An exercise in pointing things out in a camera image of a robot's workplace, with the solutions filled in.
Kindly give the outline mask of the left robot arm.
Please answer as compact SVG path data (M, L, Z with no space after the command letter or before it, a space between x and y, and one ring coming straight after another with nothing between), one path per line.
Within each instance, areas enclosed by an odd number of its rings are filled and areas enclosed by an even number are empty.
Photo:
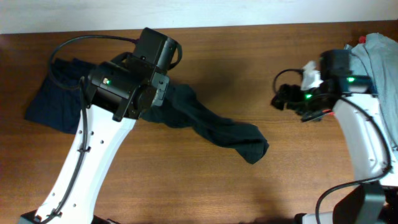
M103 223L94 210L109 167L142 113L163 103L167 72L182 59L176 40L150 28L134 46L80 79L73 144L49 195L38 209L22 214L21 223Z

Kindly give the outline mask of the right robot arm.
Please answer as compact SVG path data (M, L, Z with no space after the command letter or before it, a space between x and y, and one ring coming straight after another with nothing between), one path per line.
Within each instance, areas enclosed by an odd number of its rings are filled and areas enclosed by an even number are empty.
M293 110L302 122L332 114L345 136L354 180L318 198L314 213L295 223L397 223L397 150L387 135L379 93L370 77L350 69L348 50L328 50L294 71L300 85L274 85L271 105Z

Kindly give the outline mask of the dark green black t-shirt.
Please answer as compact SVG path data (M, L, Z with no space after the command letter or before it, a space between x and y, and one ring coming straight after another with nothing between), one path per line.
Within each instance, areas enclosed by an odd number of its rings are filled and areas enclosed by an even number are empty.
M269 148L257 126L218 116L200 103L189 85L168 87L162 106L153 106L141 118L175 129L192 128L214 145L236 150L249 164L260 161Z

